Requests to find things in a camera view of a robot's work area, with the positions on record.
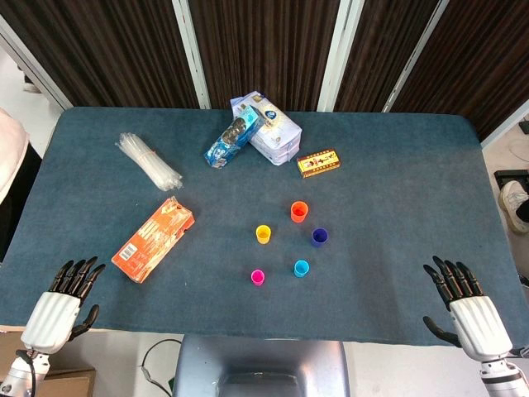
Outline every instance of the yellow cup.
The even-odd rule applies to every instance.
[[[257,236],[257,241],[261,244],[267,244],[270,241],[270,236],[272,231],[266,225],[260,225],[255,229],[255,235]]]

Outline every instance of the blue cup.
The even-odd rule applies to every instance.
[[[294,275],[296,277],[305,277],[310,269],[307,261],[297,261],[294,264]]]
[[[319,228],[312,232],[312,244],[314,246],[322,246],[326,243],[328,238],[329,233],[327,233],[327,230],[324,228]]]

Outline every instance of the robot finger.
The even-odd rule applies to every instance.
[[[434,284],[437,287],[437,292],[439,292],[439,295],[441,296],[441,299],[443,299],[443,302],[445,303],[445,306],[448,310],[448,305],[450,302],[454,300],[454,295],[450,292],[450,289],[448,288],[448,285],[446,285],[445,279],[442,278],[442,276],[437,273],[431,266],[424,265],[423,266],[426,273],[428,273],[433,280]]]
[[[92,265],[96,263],[97,260],[98,258],[94,256],[88,259],[87,262],[79,268],[77,275],[74,277],[71,285],[68,287],[68,291],[66,291],[67,294],[75,295],[77,293],[81,284],[86,279],[86,275],[90,271],[90,267],[92,267]]]
[[[72,280],[74,279],[75,275],[77,275],[77,272],[79,271],[80,267],[84,265],[84,262],[86,261],[82,259],[81,261],[73,265],[70,270],[68,270],[68,273],[66,273],[66,276],[64,277],[63,282],[57,289],[57,292],[66,294],[66,291],[68,291],[68,287],[72,284]]]
[[[81,304],[83,304],[84,300],[88,296],[88,293],[92,289],[93,283],[95,283],[97,277],[102,273],[102,271],[105,270],[105,267],[106,265],[103,263],[92,270],[92,273],[88,275],[84,283],[80,286],[76,296],[81,299]]]
[[[469,281],[465,278],[463,272],[450,261],[445,261],[446,265],[450,268],[454,274],[455,280],[457,281],[458,286],[461,288],[461,292],[465,298],[474,295],[472,289],[470,288]]]
[[[448,288],[450,288],[450,292],[454,296],[454,300],[463,298],[463,293],[461,292],[461,288],[457,285],[457,280],[452,274],[450,267],[448,267],[445,264],[445,262],[443,262],[437,256],[433,256],[432,259],[434,263],[437,265],[437,267],[441,270],[441,273],[443,274],[443,277],[445,278],[445,282],[448,285]]]
[[[442,341],[448,342],[455,347],[461,347],[460,339],[459,337],[452,333],[452,332],[446,332],[443,331],[431,318],[424,316],[422,318],[422,321],[426,324],[427,328],[430,330],[431,333],[433,333],[436,337],[441,339]]]
[[[472,289],[472,292],[474,293],[474,295],[475,296],[485,295],[485,293],[483,292],[483,289],[481,288],[481,284],[476,280],[476,276],[474,275],[472,270],[470,270],[468,267],[466,267],[461,262],[456,262],[455,264],[457,265],[457,267],[460,268],[460,270],[465,275],[466,279],[469,281],[470,288]]]
[[[69,270],[70,267],[74,264],[74,261],[68,261],[66,262],[59,270],[55,278],[53,279],[53,282],[51,283],[50,289],[48,289],[49,292],[55,292],[59,288],[60,283],[62,283],[64,275]]]
[[[99,305],[95,304],[90,309],[90,312],[88,312],[88,316],[83,321],[83,323],[76,325],[75,327],[72,328],[72,332],[69,335],[68,342],[72,342],[76,337],[87,332],[92,327],[92,325],[95,323],[96,319],[98,318],[98,315],[99,315]]]

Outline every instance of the purple cup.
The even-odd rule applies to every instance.
[[[329,233],[323,227],[320,227],[312,232],[312,244],[314,246],[322,246],[329,238]]]

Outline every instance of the white package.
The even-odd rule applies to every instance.
[[[244,97],[233,98],[230,102],[233,117],[250,105],[260,111],[265,123],[250,143],[273,164],[281,165],[298,152],[301,127],[261,93],[254,91]]]

